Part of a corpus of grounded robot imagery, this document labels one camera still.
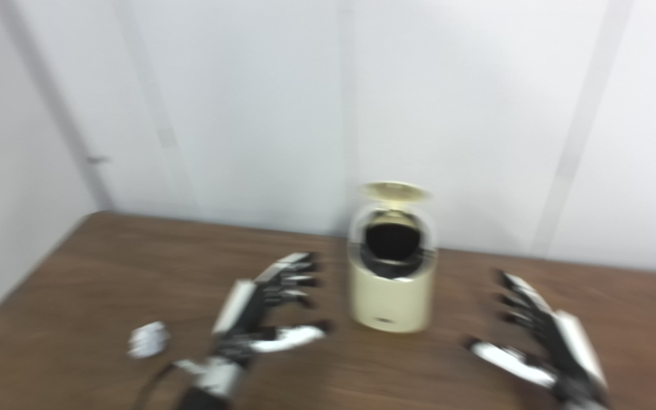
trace white fingertip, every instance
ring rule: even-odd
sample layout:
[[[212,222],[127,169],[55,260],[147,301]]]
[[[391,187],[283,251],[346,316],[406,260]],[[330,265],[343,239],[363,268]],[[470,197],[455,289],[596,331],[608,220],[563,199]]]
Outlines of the white fingertip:
[[[278,327],[276,340],[252,342],[252,348],[261,353],[279,352],[289,350],[302,345],[307,345],[320,338],[326,333],[315,326]]]
[[[294,296],[307,296],[308,294],[297,289],[286,289],[283,290],[283,293],[288,293],[289,295]]]
[[[504,350],[482,341],[471,345],[469,350],[495,366],[539,386],[550,388],[556,382],[556,376],[549,371],[525,364],[521,352]]]
[[[313,277],[310,277],[308,275],[296,275],[294,277],[287,277],[285,279],[286,280],[295,280],[295,281],[297,281],[297,280],[306,280],[307,278],[313,278]]]

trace open lid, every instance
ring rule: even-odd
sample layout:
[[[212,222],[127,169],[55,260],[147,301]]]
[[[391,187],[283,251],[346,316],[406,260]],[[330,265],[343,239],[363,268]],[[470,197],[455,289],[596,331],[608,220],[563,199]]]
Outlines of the open lid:
[[[429,194],[416,185],[404,182],[381,181],[364,185],[367,197],[388,203],[391,208],[403,208],[408,203],[427,199]]]

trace brown tabletop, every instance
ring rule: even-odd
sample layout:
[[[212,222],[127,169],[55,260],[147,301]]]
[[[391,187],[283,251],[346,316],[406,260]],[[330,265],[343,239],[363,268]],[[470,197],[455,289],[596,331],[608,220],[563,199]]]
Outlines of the brown tabletop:
[[[656,410],[656,274],[442,250],[429,330],[382,333],[346,311],[341,239],[222,225],[92,215],[0,306],[0,409],[121,410],[165,363],[202,358],[237,278],[284,255],[321,254],[320,309],[277,309],[275,323],[327,317],[336,331],[261,356],[237,410],[551,409],[547,394],[458,345],[465,333],[537,352],[503,306],[490,270],[525,278],[576,314],[601,359],[615,408]],[[126,356],[131,330],[154,320],[172,335],[159,356]],[[170,410],[190,379],[174,373],[149,409]]]

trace robotic hand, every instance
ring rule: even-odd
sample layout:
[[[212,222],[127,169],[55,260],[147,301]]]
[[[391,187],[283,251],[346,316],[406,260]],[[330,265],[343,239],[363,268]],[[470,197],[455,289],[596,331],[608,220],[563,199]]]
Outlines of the robotic hand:
[[[526,281],[506,272],[500,281],[513,295],[502,302],[514,311],[503,317],[528,330],[548,352],[550,362],[512,347],[469,338],[465,347],[515,376],[548,389],[565,410],[606,410],[606,381],[579,320],[552,311]]]
[[[313,307],[298,286],[318,286],[310,253],[294,253],[270,265],[255,280],[239,280],[214,325],[215,348],[205,363],[174,363],[195,377],[177,410],[225,410],[235,387],[247,375],[258,353],[278,352],[305,345],[326,335],[327,320],[294,326],[264,327],[271,308],[297,302]]]

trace black cable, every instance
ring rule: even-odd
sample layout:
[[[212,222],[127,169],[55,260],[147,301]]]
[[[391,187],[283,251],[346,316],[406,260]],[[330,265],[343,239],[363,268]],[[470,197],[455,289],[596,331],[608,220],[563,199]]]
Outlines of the black cable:
[[[158,371],[158,373],[154,374],[153,377],[151,377],[151,380],[149,380],[148,383],[144,384],[143,387],[141,387],[141,391],[138,393],[138,396],[136,397],[136,402],[133,403],[132,410],[143,410],[145,408],[146,402],[148,402],[149,397],[151,396],[151,393],[153,390],[156,388],[157,384],[164,378],[166,377],[167,374],[169,374],[176,365],[174,362],[171,362],[164,366],[161,370]]]

